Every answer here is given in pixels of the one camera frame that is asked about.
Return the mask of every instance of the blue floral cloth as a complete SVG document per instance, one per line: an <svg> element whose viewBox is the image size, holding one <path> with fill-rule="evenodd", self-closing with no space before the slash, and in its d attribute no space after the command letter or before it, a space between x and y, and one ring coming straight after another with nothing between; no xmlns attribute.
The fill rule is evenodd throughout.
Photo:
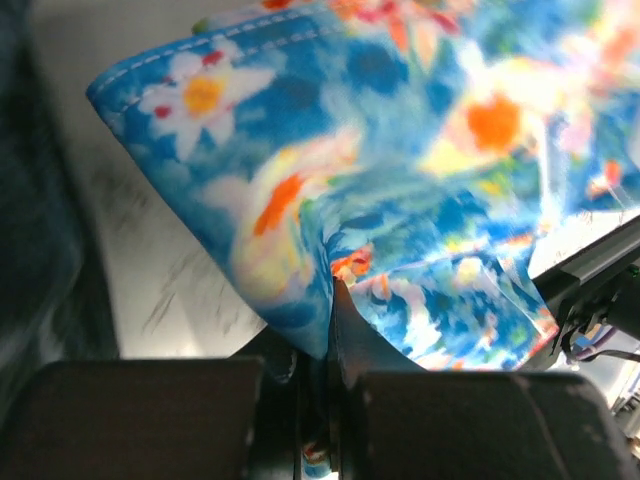
<svg viewBox="0 0 640 480"><path fill-rule="evenodd" d="M640 203L638 25L640 0L265 0L88 97L302 350L337 277L423 367L513 369L557 331L536 240Z"/></svg>

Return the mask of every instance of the purple wire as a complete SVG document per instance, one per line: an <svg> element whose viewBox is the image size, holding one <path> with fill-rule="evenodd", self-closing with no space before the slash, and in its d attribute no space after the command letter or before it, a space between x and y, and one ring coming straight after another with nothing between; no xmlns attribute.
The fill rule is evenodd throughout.
<svg viewBox="0 0 640 480"><path fill-rule="evenodd" d="M590 357L594 353L598 353L598 350L600 350L600 348L602 348L602 346L605 343L607 343L609 340L611 340L611 337L613 337L617 332L618 332L618 330L616 328L611 327L609 330L607 330L607 333L602 335L602 337L600 337L598 340L593 342L588 347L585 347L582 350L580 350L579 352L577 352L575 354L576 359L577 360L582 360L584 358Z"/></svg>

